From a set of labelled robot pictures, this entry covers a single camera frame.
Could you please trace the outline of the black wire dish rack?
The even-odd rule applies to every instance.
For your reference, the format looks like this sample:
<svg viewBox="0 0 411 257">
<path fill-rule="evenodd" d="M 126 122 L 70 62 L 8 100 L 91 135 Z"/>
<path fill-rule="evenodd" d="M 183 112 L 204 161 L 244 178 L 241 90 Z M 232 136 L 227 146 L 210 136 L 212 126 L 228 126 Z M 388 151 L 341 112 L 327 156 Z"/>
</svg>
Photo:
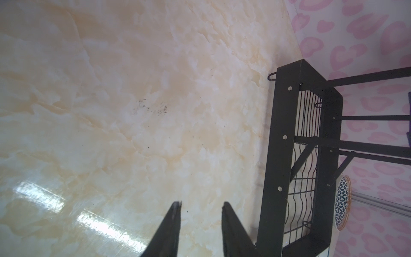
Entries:
<svg viewBox="0 0 411 257">
<path fill-rule="evenodd" d="M 348 116 L 340 86 L 406 78 L 409 67 L 325 80 L 307 61 L 279 67 L 256 249 L 262 257 L 315 257 L 335 221 L 337 180 L 355 158 L 410 165 L 409 147 L 346 141 L 347 121 L 410 121 L 409 115 Z"/>
</svg>

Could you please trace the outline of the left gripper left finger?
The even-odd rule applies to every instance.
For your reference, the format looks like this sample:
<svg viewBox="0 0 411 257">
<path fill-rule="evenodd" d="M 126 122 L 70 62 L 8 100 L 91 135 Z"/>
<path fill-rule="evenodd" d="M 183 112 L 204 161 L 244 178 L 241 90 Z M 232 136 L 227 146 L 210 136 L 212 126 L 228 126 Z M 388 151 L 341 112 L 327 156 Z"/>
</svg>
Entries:
<svg viewBox="0 0 411 257">
<path fill-rule="evenodd" d="M 176 257 L 181 228 L 182 203 L 173 202 L 141 257 Z"/>
</svg>

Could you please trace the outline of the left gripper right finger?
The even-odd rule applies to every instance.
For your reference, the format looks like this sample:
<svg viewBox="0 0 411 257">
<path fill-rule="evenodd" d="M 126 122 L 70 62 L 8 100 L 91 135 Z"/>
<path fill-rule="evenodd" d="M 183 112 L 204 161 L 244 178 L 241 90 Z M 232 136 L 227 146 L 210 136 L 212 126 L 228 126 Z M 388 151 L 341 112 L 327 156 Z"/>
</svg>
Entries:
<svg viewBox="0 0 411 257">
<path fill-rule="evenodd" d="M 229 202 L 222 207 L 222 236 L 225 257 L 260 256 Z"/>
</svg>

